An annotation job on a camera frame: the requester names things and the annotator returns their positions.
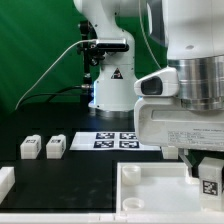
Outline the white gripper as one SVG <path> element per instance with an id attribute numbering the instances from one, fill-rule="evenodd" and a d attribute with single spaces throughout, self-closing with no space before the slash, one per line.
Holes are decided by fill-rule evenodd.
<path id="1" fill-rule="evenodd" d="M 187 149 L 224 151 L 224 110 L 190 111 L 173 97 L 143 97 L 135 104 L 134 126 L 143 145 L 179 148 L 189 176 Z"/>

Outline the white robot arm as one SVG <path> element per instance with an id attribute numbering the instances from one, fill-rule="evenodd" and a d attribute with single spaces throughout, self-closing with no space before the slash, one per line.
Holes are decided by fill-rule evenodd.
<path id="1" fill-rule="evenodd" d="M 73 0 L 93 26 L 101 53 L 90 110 L 134 116 L 138 140 L 176 148 L 198 176 L 224 169 L 224 0 Z M 167 65 L 135 77 L 134 39 L 117 16 L 149 16 Z"/>

